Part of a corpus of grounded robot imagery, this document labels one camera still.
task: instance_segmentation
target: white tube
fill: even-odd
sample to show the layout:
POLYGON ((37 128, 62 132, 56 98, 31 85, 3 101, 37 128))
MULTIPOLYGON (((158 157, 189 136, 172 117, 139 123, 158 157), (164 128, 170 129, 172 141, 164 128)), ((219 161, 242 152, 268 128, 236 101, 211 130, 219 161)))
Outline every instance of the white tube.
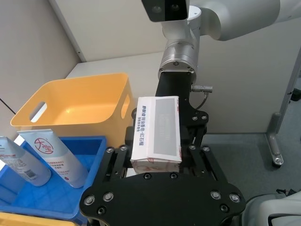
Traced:
POLYGON ((58 175, 74 188, 85 184, 87 169, 51 129, 18 132, 58 175))
POLYGON ((0 137, 0 160, 35 186, 44 185, 51 177, 45 165, 7 137, 0 137))

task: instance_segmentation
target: robot camera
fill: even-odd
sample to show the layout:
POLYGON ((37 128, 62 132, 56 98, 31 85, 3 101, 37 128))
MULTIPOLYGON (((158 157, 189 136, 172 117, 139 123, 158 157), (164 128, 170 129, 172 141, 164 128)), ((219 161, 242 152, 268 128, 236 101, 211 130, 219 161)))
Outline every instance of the robot camera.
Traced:
POLYGON ((188 16, 186 0, 142 0, 152 22, 185 20, 188 16))

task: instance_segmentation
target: camera lens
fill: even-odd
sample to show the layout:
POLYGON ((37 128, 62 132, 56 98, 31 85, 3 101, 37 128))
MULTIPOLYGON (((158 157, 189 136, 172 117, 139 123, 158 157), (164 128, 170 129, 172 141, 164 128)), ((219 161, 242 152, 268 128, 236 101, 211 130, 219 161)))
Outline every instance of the camera lens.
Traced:
POLYGON ((162 9, 161 9, 160 6, 154 6, 151 10, 152 10, 153 13, 160 13, 160 12, 162 12, 162 9))
POLYGON ((178 11, 179 9, 180 9, 180 7, 179 7, 179 5, 177 5, 177 4, 171 5, 171 10, 172 10, 172 11, 178 11))

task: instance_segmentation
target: cardboard box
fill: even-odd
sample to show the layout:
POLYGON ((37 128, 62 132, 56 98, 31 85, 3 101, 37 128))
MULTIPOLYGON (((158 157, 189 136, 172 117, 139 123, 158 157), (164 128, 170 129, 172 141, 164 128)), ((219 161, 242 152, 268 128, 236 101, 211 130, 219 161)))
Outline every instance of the cardboard box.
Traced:
POLYGON ((138 98, 131 163, 136 173, 178 172, 179 97, 138 98))

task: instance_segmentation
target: yellow tray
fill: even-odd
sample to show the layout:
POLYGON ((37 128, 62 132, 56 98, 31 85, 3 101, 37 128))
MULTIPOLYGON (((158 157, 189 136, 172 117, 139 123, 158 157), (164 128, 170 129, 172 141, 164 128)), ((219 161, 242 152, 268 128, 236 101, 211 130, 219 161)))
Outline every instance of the yellow tray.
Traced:
POLYGON ((109 146, 119 146, 124 143, 133 108, 125 73, 62 79, 44 84, 11 125, 17 130, 52 129, 67 137, 103 135, 109 146), (39 119, 34 117, 38 111, 44 111, 39 119))
POLYGON ((0 213, 0 226, 77 226, 69 221, 0 213))

